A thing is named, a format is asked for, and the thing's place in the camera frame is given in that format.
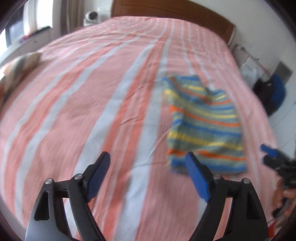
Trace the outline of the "person's right hand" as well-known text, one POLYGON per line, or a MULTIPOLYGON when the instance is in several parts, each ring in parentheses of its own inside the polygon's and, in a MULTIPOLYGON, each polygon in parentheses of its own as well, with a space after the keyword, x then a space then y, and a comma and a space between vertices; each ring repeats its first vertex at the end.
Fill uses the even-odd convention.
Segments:
POLYGON ((283 179, 280 178, 277 182, 276 190, 274 191, 272 198, 273 209, 280 208, 282 206, 282 200, 287 198, 291 203, 285 209, 283 215, 289 216, 295 207, 295 189, 283 189, 283 179))

